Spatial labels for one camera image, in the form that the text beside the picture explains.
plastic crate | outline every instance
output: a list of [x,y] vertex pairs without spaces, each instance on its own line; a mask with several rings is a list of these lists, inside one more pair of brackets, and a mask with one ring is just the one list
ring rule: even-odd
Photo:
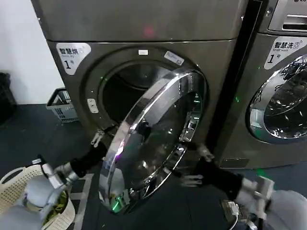
[[0,73],[0,124],[9,118],[16,108],[16,101],[10,90],[10,83],[9,74]]
[[52,110],[63,123],[78,121],[77,113],[65,88],[56,89],[53,92],[46,108]]

dryer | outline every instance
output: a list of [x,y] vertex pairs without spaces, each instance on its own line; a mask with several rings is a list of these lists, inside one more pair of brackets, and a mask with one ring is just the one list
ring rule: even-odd
[[270,0],[214,153],[226,168],[307,161],[307,4]]
[[247,0],[32,2],[81,123],[110,147],[100,198],[130,210],[176,168],[179,142],[204,142]]

number 1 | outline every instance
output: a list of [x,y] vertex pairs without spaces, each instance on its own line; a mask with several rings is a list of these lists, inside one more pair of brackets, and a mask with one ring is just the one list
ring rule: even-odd
[[268,61],[268,63],[273,63],[273,57],[274,57],[274,54],[271,55],[271,59]]
[[65,63],[66,63],[66,68],[67,69],[71,69],[70,67],[69,67],[69,65],[68,65],[68,62],[67,61],[64,61]]

laundry basket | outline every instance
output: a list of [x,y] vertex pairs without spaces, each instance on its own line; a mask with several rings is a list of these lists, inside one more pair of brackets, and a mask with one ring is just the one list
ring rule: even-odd
[[53,92],[46,108],[52,110],[63,123],[78,121],[77,113],[65,88],[56,89]]
[[[20,171],[15,177],[5,182],[14,173]],[[10,171],[0,180],[0,215],[9,209],[22,195],[26,184],[32,178],[42,175],[40,165],[17,168]],[[70,199],[62,213],[57,214],[43,226],[43,230],[66,230],[75,218],[75,209]]]

black bag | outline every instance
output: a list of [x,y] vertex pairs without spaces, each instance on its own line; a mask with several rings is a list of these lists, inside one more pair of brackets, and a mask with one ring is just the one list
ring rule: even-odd
[[10,83],[9,74],[0,73],[0,124],[9,118],[16,108],[16,101],[10,90]]

